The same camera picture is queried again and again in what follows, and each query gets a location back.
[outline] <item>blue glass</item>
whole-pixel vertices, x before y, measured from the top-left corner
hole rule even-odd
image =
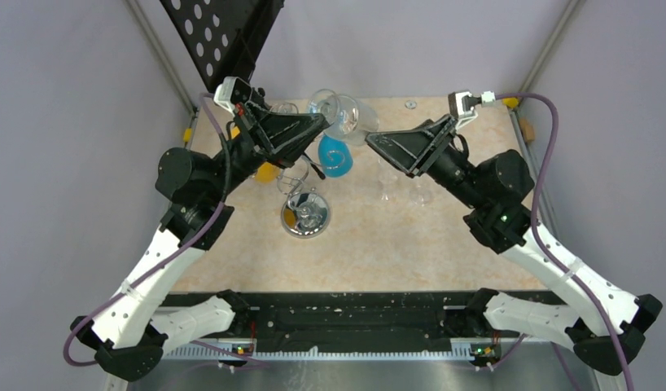
[[[353,167],[353,156],[348,146],[325,134],[318,143],[318,161],[321,162],[323,173],[331,178],[342,177]]]

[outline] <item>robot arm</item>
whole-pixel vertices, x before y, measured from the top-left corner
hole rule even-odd
[[[532,272],[567,303],[543,305],[480,289],[468,311],[494,330],[551,340],[572,349],[592,368],[616,375],[620,366],[608,330],[572,276],[586,283],[601,301],[628,361],[642,347],[643,333],[655,321],[661,303],[652,295],[636,297],[609,283],[539,226],[547,248],[570,271],[563,273],[547,259],[532,237],[530,211],[522,205],[533,187],[523,158],[510,150],[474,166],[467,142],[458,134],[459,128],[476,118],[475,105],[493,100],[491,93],[481,97],[466,91],[452,94],[452,115],[426,121],[414,130],[370,134],[366,142],[407,176],[431,176],[471,209],[463,220],[480,244]],[[76,338],[96,351],[95,360],[102,369],[128,381],[146,375],[164,354],[180,345],[214,332],[238,335],[247,326],[248,305],[230,291],[172,314],[154,313],[185,269],[213,246],[229,221],[234,209],[222,204],[221,195],[232,192],[266,161],[281,168],[294,165],[328,126],[321,115],[269,112],[262,94],[238,78],[226,78],[216,102],[234,113],[241,130],[227,143],[229,163],[226,151],[212,158],[173,148],[163,155],[156,189],[172,205],[151,245],[113,296],[112,304],[94,316],[76,319],[71,326]],[[456,146],[456,138],[462,148]],[[228,165],[231,181],[225,183]],[[207,228],[211,219],[214,223]],[[139,283],[159,261],[187,246],[174,261]]]
[[[367,144],[408,177],[428,174],[463,202],[471,213],[463,218],[475,239],[495,253],[533,273],[567,305],[543,305],[489,289],[477,292],[468,309],[484,316],[495,330],[512,330],[551,340],[573,350],[592,368],[618,375],[621,367],[595,304],[573,280],[581,279],[608,313],[627,360],[632,361],[655,321],[661,303],[652,295],[636,297],[606,281],[565,249],[539,223],[545,246],[568,269],[563,272],[541,251],[530,227],[530,211],[522,205],[534,182],[520,154],[509,150],[474,166],[458,129],[476,118],[474,106],[495,100],[467,91],[449,95],[452,116],[427,121],[407,131],[369,134]],[[462,148],[454,140],[461,140]]]
[[[71,326],[77,339],[96,351],[95,361],[102,369],[127,381],[146,375],[164,354],[180,345],[214,332],[237,335],[247,326],[248,305],[231,291],[172,314],[154,313],[186,268],[223,232],[234,209],[222,205],[221,196],[232,192],[266,161],[291,167],[328,126],[320,114],[272,113],[249,84],[233,77],[226,80],[216,101],[234,112],[235,124],[242,130],[227,141],[229,164],[226,151],[212,158],[172,148],[163,155],[156,189],[172,205],[148,249],[113,295],[116,300],[90,321],[79,317]],[[225,182],[227,170],[229,183]],[[215,214],[214,223],[204,228]],[[141,279],[186,246],[173,261]]]

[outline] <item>table surface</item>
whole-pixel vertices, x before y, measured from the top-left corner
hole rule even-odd
[[[405,101],[417,103],[405,108]],[[445,97],[363,99],[379,114],[380,130],[412,129],[448,111]],[[302,109],[303,100],[291,100]],[[231,119],[212,107],[223,125]],[[505,107],[481,108],[461,129],[474,164],[507,149],[519,150]],[[220,141],[205,112],[199,115],[192,149],[213,155]],[[316,148],[309,149],[312,157]],[[469,213],[431,178],[399,175],[395,200],[380,199],[378,156],[368,147],[350,147],[353,169],[341,178],[307,181],[331,206],[331,222],[317,237],[297,239],[280,222],[285,196],[275,182],[251,179],[227,200],[235,212],[220,239],[173,287],[175,292],[385,292],[541,289],[526,270],[482,247],[462,216]],[[409,197],[421,184],[432,202]]]

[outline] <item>white wall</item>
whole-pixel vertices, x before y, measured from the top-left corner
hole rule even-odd
[[[562,241],[664,312],[631,365],[638,389],[666,389],[666,0],[587,2],[533,87],[559,107],[546,179]],[[541,158],[550,115],[537,102]]]
[[[147,246],[188,121],[122,1],[0,2],[0,390],[101,389],[62,344]]]
[[[252,78],[270,98],[520,87],[566,0],[286,0]]]

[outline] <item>cable tie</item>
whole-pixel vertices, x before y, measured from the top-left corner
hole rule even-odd
[[[570,265],[568,265],[568,271],[563,273],[561,277],[559,277],[551,285],[549,285],[549,289],[555,291],[556,288],[558,288],[559,286],[567,284],[568,280],[571,279],[572,276],[575,275],[577,271],[580,270],[580,268],[582,268],[584,264],[585,263],[580,258],[578,257],[575,258],[575,261],[573,261]]]
[[[132,288],[132,284],[127,279],[122,281],[122,284],[120,285],[120,293],[122,293],[127,297],[131,297],[132,299],[138,301],[139,303],[145,299],[144,295],[142,295],[135,288]]]

